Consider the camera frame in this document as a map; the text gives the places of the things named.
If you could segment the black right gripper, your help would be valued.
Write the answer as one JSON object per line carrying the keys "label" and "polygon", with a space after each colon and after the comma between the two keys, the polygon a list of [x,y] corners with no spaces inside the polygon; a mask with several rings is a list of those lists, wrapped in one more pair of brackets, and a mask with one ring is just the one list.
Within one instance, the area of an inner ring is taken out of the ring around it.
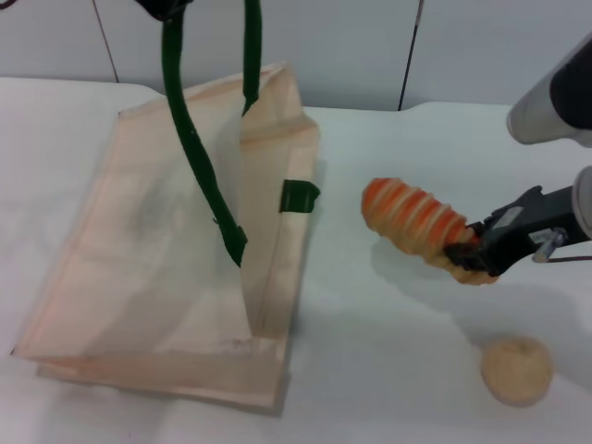
{"label": "black right gripper", "polygon": [[444,253],[465,271],[497,277],[535,253],[557,229],[566,235],[565,245],[576,244],[578,222],[572,190],[569,186],[545,194],[540,186],[535,186],[513,203],[494,211],[484,222],[467,225],[467,243],[448,245]]}

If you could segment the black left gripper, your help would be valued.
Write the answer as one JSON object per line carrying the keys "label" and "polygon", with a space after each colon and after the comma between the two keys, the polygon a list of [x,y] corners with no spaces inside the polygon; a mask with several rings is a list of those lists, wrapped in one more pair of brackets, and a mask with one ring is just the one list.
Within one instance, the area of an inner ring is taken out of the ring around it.
{"label": "black left gripper", "polygon": [[153,19],[167,21],[185,10],[192,0],[136,0]]}

